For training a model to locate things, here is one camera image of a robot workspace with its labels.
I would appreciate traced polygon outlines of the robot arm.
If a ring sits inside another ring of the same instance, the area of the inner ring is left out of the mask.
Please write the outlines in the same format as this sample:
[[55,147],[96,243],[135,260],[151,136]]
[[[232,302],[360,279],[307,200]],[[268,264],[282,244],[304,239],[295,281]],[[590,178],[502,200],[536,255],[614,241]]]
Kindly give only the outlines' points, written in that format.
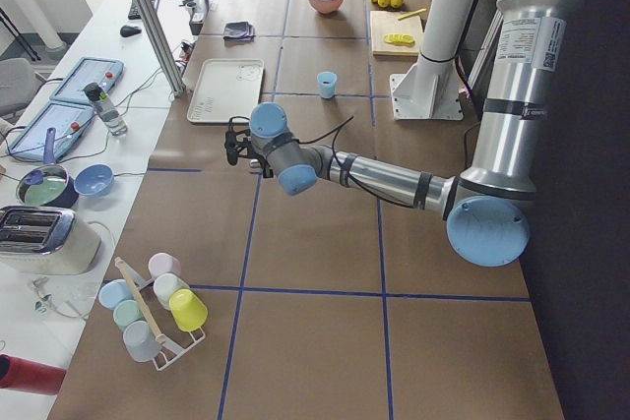
[[289,195],[318,179],[354,187],[384,201],[444,218],[453,249],[482,267],[517,260],[530,239],[525,209],[546,96],[568,17],[584,0],[496,0],[500,33],[472,162],[449,179],[344,152],[308,146],[290,131],[284,110],[256,106],[242,131],[228,128],[227,160],[257,160]]

